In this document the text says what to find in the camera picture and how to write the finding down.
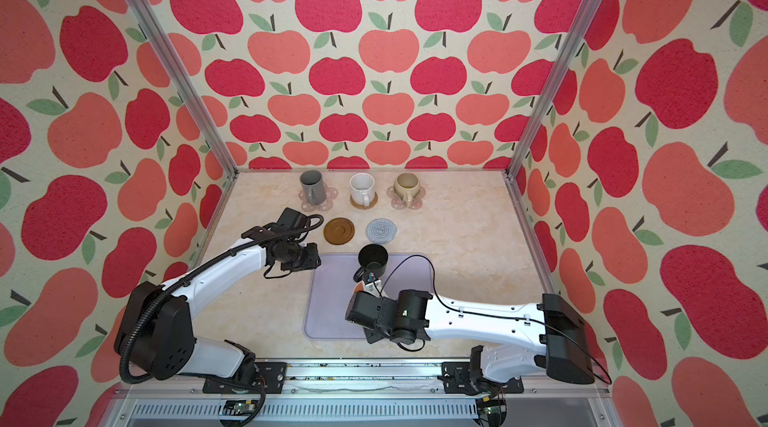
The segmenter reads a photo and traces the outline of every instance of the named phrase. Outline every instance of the wicker coaster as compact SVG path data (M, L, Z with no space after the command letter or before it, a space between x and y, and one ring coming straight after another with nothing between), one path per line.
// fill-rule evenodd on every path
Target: wicker coaster
M378 193L378 192L376 192L375 194L373 194L373 200L371 201L371 204L370 204L370 206L368 206L368 207L366 207L366 206L364 206L364 205L360 205L360 204L358 204L357 202L354 202L354 201L352 200L352 196L350 196L350 203L352 204L352 206L353 206L355 209L360 209L361 211L367 211L368 209L370 209L370 208L372 208L374 205L376 205L376 202L378 202L378 201L379 201L379 193Z

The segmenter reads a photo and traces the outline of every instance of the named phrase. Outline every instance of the apple-patterned wallpaper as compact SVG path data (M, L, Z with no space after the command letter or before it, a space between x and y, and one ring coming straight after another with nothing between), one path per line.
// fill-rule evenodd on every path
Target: apple-patterned wallpaper
M0 6L0 425L91 427L130 291L187 271L225 178L124 0Z
M241 169L478 169L508 165L581 0L150 1Z
M766 425L768 0L610 1L518 172L528 220L626 427Z

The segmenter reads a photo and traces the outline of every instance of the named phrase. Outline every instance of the gray mug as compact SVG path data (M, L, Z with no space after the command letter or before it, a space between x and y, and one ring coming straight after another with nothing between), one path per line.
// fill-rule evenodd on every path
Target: gray mug
M304 172L299 177L299 181L307 202L320 205L326 201L326 189L322 185L322 174L319 171Z

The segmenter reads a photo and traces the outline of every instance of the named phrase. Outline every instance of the coaster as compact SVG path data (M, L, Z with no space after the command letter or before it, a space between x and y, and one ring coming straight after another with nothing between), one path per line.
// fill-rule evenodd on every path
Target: coaster
M376 205L376 202L378 202L378 201L379 201L379 193L378 193L378 192L376 192L375 194L373 194L373 200L371 201L371 204L370 204L370 206L368 206L368 207L366 207L366 206L364 206L364 205L360 205L360 204L358 204L357 202L354 202L354 201L352 200L352 196L350 196L350 203L352 204L352 206L353 206L355 209L360 209L361 211L367 211L368 209L370 209L370 208L372 208L374 205Z
M355 237L355 224L350 219L337 217L331 219L322 229L322 235L333 245L343 245Z
M301 210L304 212L314 212L314 211L320 211L320 212L326 212L330 211L333 207L333 199L339 197L339 189L336 188L330 188L328 187L328 184L325 182L322 183L322 186L326 189L326 200L320 204L320 205L312 205L309 202L306 201L306 196L304 195L304 190L302 189L299 191L299 199L301 200Z
M395 193L395 188L394 187L388 188L386 190L386 194L387 194L387 197L392 199L392 208L393 209L395 209L396 211L401 211L401 210L406 208L406 202L404 202L401 198L399 198L397 196L397 194ZM411 202L410 209L412 211L415 211L417 209L422 208L422 205L424 205L424 203L422 202L422 199L425 198L426 195L427 195L427 191L426 191L425 188L419 189L418 190L418 195L416 196L415 199L413 199L413 202Z
M395 238L397 226L389 219L375 219L366 227L366 236L371 243L379 245L387 243Z

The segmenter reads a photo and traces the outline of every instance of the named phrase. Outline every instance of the round coaster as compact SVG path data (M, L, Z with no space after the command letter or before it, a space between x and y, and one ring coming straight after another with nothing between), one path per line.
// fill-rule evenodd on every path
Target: round coaster
M355 225L350 219L337 217L331 219L322 229L322 235L333 245L342 245L355 237Z
M395 238L397 226L389 219L375 219L366 227L366 236L371 243L387 243Z
M378 193L378 192L376 192L375 194L373 194L373 200L371 201L371 204L370 204L370 206L368 206L368 207L366 207L366 206L364 206L364 205L360 205L360 204L358 204L357 202L354 202L354 201L352 200L352 196L350 196L350 203L352 204L352 206L353 206L355 209L360 209L361 211L367 211L368 209L370 209L370 208L372 208L374 205L376 205L376 202L378 202L378 201L379 201L379 193Z

